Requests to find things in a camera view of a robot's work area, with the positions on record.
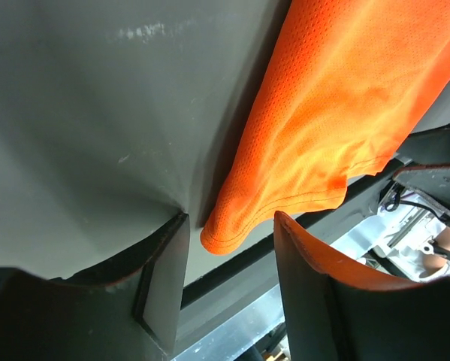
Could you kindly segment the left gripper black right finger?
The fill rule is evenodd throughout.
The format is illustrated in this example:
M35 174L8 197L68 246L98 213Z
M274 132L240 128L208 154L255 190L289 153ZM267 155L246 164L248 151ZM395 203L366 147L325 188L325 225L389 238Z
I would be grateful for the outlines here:
M450 277L377 271L281 211L273 241L293 360L450 360Z

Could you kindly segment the orange t-shirt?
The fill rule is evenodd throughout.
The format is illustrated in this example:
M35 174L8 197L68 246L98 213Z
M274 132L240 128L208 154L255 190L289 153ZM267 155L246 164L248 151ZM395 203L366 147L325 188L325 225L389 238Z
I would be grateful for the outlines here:
M293 1L201 232L235 251L275 212L334 209L450 81L450 1Z

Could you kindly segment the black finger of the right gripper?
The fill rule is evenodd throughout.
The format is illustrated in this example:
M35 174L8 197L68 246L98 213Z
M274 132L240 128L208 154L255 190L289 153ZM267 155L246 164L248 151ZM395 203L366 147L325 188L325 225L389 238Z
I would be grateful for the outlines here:
M450 227L450 164L414 165L398 170L393 180L422 197Z

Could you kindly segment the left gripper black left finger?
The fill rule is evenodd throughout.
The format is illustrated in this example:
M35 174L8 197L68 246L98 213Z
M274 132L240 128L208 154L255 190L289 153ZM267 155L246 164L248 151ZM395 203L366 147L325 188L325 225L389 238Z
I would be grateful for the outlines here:
M181 212L68 279L0 268L0 360L169 360L189 241Z

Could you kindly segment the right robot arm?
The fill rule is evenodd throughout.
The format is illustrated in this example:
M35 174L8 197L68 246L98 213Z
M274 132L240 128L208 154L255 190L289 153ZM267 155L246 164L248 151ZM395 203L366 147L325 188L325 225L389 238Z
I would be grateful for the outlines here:
M428 282L450 276L450 163L394 173L378 213L355 228L361 250L392 275Z

